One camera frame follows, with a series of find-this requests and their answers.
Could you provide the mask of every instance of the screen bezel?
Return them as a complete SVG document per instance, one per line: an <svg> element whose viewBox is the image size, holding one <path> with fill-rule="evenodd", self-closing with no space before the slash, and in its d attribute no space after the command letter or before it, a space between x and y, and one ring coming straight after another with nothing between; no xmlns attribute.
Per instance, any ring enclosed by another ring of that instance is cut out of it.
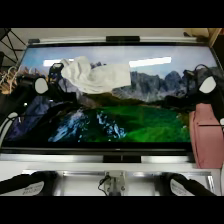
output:
<svg viewBox="0 0 224 224"><path fill-rule="evenodd" d="M54 43L54 44L31 44L28 45L23 57L29 48L46 48L46 47L69 47L69 46L207 46L207 43L181 43L181 42L90 42L90 43ZM221 64L214 52L211 53L217 63L217 67L222 70ZM21 143L13 141L3 141L3 153L29 153L29 154L104 154L104 153L131 153L131 154L155 154L166 155L186 155L192 153L191 142L178 143L66 143L66 142L46 142L46 143Z"/></svg>

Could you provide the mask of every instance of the pink cloth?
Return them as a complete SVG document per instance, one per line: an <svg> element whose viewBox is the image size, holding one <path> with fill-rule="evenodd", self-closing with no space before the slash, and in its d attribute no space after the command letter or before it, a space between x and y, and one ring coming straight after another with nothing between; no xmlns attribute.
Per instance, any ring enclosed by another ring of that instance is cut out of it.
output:
<svg viewBox="0 0 224 224"><path fill-rule="evenodd" d="M198 104L190 113L190 136L198 168L221 168L224 162L224 136L210 104Z"/></svg>

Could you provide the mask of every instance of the crumpled white towel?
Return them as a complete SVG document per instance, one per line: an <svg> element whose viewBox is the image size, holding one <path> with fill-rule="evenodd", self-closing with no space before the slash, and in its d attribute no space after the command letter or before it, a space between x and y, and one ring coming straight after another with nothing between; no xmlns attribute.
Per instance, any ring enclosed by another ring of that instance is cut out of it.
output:
<svg viewBox="0 0 224 224"><path fill-rule="evenodd" d="M85 56L74 58L72 62L63 59L61 63L64 64L61 75L85 93L100 94L131 85L128 64L103 65L91 69Z"/></svg>

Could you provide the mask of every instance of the black stand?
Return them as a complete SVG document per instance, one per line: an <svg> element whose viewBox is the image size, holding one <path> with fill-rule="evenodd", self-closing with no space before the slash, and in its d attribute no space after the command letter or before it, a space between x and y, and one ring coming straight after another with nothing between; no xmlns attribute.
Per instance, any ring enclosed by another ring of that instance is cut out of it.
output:
<svg viewBox="0 0 224 224"><path fill-rule="evenodd" d="M20 42L22 42L25 46L26 46L26 44L11 30L11 28L0 28L0 41L6 46L6 47L8 47L10 50L12 50L13 51L13 53L14 53L14 55L15 55L15 57L16 57L16 61L15 60L13 60L12 58L10 58L10 57L8 57L7 55L5 55L4 54L4 56L6 57L6 58L8 58L10 61L12 61L12 62L14 62L14 63L17 63L18 62L18 57L17 57L17 54L16 54L16 52L17 51L24 51L24 50L22 50L22 49L14 49L14 47L13 47L13 45L12 45L12 42L11 42L11 40L10 40L10 37L9 37L9 33L12 33ZM10 46L8 46L6 43L4 43L2 40L5 38L5 37L7 37L8 38L8 40L9 40L9 43L10 43Z"/></svg>

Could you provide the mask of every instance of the screen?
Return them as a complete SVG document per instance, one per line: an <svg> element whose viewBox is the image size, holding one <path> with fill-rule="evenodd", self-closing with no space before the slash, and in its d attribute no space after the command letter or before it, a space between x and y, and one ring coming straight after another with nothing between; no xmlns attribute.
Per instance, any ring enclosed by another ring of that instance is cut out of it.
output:
<svg viewBox="0 0 224 224"><path fill-rule="evenodd" d="M26 50L21 66L47 75L53 63L62 59L73 63L80 56L90 63L92 82L99 80L97 75L102 80L107 75L112 81L100 80L99 93L85 82L72 82L71 77L60 80L64 91L76 93L78 103L37 95L24 116L12 124L6 142L190 142L188 112L161 105L168 95L186 94L185 69L194 70L198 64L217 69L208 47L32 47ZM129 76L117 65L128 65Z"/></svg>

